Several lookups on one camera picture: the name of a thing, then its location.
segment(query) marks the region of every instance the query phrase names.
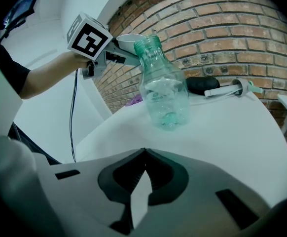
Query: white tube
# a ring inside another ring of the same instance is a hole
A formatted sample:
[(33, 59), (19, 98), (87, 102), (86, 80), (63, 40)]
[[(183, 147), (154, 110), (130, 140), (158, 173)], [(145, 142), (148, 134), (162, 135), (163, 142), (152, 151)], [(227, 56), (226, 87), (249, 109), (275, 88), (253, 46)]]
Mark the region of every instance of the white tube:
[(242, 89), (242, 86), (240, 84), (237, 85), (231, 85), (231, 86), (225, 86), (225, 87), (220, 87), (217, 89), (210, 89), (210, 90), (205, 90), (205, 96), (206, 97), (210, 97), (210, 96), (214, 96), (214, 95), (221, 95), (221, 94), (225, 94), (231, 91), (237, 91)]

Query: person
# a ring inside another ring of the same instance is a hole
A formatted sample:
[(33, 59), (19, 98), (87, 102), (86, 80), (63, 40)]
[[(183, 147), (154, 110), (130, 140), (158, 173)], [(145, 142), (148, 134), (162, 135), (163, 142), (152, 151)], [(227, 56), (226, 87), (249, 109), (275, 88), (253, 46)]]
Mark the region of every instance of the person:
[(0, 70), (22, 99), (45, 92), (73, 71), (86, 68), (89, 62), (90, 59), (69, 51), (39, 68), (29, 70), (13, 61), (0, 44)]

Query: hand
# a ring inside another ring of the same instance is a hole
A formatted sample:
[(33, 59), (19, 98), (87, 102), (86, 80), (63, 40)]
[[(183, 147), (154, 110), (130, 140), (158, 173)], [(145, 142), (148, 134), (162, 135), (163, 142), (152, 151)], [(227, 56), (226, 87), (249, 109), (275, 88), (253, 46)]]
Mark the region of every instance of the hand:
[(77, 69), (82, 68), (85, 69), (88, 67), (88, 62), (91, 60), (81, 54), (75, 53), (75, 52), (68, 52), (70, 56), (72, 57), (74, 63), (77, 65)]

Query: cable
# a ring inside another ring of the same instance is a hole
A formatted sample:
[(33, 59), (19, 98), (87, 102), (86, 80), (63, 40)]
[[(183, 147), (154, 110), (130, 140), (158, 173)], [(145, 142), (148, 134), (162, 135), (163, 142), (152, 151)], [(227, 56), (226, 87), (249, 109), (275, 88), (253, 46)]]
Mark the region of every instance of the cable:
[(190, 103), (190, 105), (203, 105), (203, 104), (209, 104), (209, 103), (217, 102), (217, 101), (220, 101), (220, 100), (223, 100), (223, 99), (226, 99), (226, 98), (230, 97), (231, 94), (233, 94), (233, 93), (235, 93), (235, 92), (237, 92), (239, 90), (241, 90), (241, 89), (233, 90), (231, 92), (228, 92), (227, 94), (224, 94), (222, 96), (216, 97), (213, 100), (207, 100), (207, 101), (196, 102), (196, 103), (194, 102), (194, 103)]
[(75, 71), (75, 76), (74, 76), (74, 85), (73, 85), (73, 93), (72, 93), (72, 100), (71, 100), (71, 107), (70, 107), (70, 117), (69, 117), (71, 153), (72, 153), (72, 158), (74, 162), (76, 162), (76, 160), (75, 160), (75, 153), (74, 153), (73, 140), (72, 140), (72, 117), (73, 117), (73, 110), (74, 110), (74, 103), (75, 103), (75, 96), (76, 96), (77, 78), (78, 78), (78, 70)]

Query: white cup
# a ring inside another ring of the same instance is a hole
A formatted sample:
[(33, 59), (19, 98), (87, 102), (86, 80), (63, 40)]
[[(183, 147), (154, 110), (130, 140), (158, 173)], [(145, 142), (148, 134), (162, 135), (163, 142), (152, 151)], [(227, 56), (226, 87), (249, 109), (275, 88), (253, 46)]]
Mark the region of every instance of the white cup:
[(121, 49), (136, 54), (134, 49), (134, 43), (135, 41), (141, 40), (142, 38), (144, 37), (140, 34), (124, 34), (118, 36), (116, 39)]

